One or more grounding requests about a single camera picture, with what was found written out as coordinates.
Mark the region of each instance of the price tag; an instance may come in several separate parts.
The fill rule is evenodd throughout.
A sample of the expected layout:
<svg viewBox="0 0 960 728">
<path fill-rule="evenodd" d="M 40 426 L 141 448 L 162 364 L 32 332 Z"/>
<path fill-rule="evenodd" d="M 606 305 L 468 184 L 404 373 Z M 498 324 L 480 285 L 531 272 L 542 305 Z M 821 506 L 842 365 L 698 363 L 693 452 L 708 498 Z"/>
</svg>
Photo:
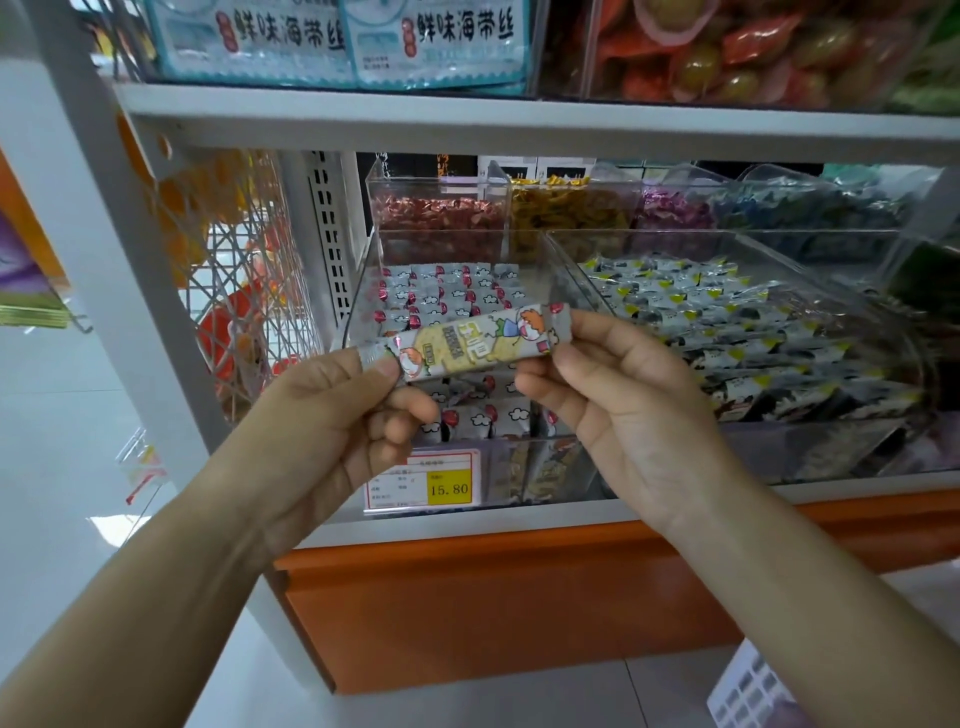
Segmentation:
<svg viewBox="0 0 960 728">
<path fill-rule="evenodd" d="M 367 483 L 368 511 L 479 505 L 480 450 L 418 450 Z"/>
</svg>

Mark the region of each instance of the yellow price label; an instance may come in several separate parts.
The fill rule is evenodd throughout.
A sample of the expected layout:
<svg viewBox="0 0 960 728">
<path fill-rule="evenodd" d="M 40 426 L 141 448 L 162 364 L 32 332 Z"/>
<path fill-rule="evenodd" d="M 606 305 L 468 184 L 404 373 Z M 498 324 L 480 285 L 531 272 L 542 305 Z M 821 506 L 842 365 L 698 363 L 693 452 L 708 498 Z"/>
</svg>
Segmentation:
<svg viewBox="0 0 960 728">
<path fill-rule="evenodd" d="M 473 501 L 473 473 L 430 471 L 426 474 L 427 505 L 469 505 Z"/>
</svg>

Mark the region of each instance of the orange panel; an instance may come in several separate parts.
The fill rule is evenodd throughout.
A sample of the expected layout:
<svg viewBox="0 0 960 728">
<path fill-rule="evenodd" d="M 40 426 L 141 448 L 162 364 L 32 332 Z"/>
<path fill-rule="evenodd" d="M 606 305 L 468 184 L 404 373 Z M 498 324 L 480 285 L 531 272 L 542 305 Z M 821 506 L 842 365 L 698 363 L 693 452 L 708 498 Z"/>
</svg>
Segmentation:
<svg viewBox="0 0 960 728">
<path fill-rule="evenodd" d="M 960 555 L 960 490 L 802 506 L 877 571 Z M 299 549 L 287 596 L 338 692 L 394 690 L 734 643 L 641 522 Z"/>
</svg>

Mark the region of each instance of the hand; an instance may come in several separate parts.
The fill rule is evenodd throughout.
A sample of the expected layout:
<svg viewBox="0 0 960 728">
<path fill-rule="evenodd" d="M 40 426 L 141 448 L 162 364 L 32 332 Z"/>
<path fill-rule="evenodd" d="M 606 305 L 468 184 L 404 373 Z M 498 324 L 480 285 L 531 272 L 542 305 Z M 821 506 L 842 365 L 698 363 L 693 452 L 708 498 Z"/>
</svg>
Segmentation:
<svg viewBox="0 0 960 728">
<path fill-rule="evenodd" d="M 356 349 L 302 361 L 267 387 L 191 488 L 229 513 L 229 527 L 253 534 L 265 568 L 403 462 L 420 423 L 436 421 L 437 404 L 395 389 L 399 376 L 392 356 L 362 372 Z"/>
<path fill-rule="evenodd" d="M 679 357 L 633 324 L 572 313 L 573 343 L 519 362 L 516 388 L 575 430 L 613 491 L 670 538 L 711 489 L 751 477 Z"/>
</svg>

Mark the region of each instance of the white wire grid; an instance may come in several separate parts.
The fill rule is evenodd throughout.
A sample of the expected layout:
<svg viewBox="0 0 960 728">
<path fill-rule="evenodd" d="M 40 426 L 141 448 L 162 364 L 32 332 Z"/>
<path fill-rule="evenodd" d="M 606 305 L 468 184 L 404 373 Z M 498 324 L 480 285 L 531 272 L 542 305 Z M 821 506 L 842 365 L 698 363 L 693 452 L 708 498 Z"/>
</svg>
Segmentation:
<svg viewBox="0 0 960 728">
<path fill-rule="evenodd" d="M 233 151 L 147 185 L 180 298 L 231 422 L 321 350 L 276 157 Z"/>
</svg>

